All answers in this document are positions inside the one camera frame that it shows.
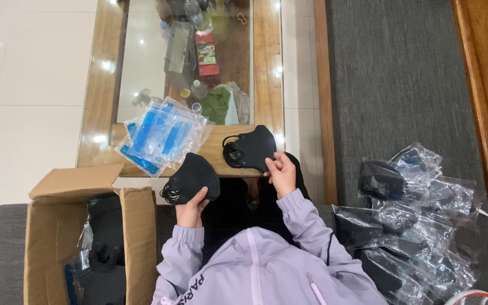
white tile floor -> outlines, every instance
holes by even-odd
[[[136,1],[152,8],[149,0]],[[97,0],[0,0],[0,204],[27,203],[48,170],[75,166],[96,7]],[[323,164],[312,0],[282,0],[281,10],[285,119],[292,122],[286,133],[297,135],[286,147],[300,159],[319,204]],[[122,178],[116,186],[163,184]]]

black pants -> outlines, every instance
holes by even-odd
[[[296,187],[304,198],[310,199],[299,161],[291,154],[287,156],[297,168]],[[220,184],[220,196],[208,204],[201,214],[204,226],[203,265],[228,239],[249,227],[258,226],[278,233],[288,243],[297,246],[284,224],[281,209],[276,203],[276,189],[268,184],[268,178],[259,179],[259,204],[255,211],[247,205],[248,184],[243,179],[221,178]]]

green cloth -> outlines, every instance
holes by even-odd
[[[230,96],[231,93],[223,87],[210,90],[201,101],[201,115],[218,125],[225,125]]]

hand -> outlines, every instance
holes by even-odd
[[[202,228],[201,212],[210,202],[205,199],[208,188],[205,186],[187,204],[176,206],[176,224],[185,228]]]
[[[295,164],[285,154],[275,152],[274,155],[276,158],[274,161],[270,158],[265,159],[268,171],[263,176],[271,176],[268,183],[275,185],[278,199],[282,199],[297,189],[295,186],[297,170],[295,169]]]

jacket sleeve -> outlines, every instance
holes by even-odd
[[[201,267],[203,245],[204,228],[174,227],[173,237],[161,250],[163,261],[157,266],[159,276],[152,305],[160,304],[163,297],[176,300],[188,289],[189,281]]]
[[[301,249],[319,257],[328,266],[332,277],[348,287],[366,304],[387,304],[376,285],[363,271],[360,260],[340,245],[332,229],[327,228],[317,209],[296,189],[277,201],[284,223]]]

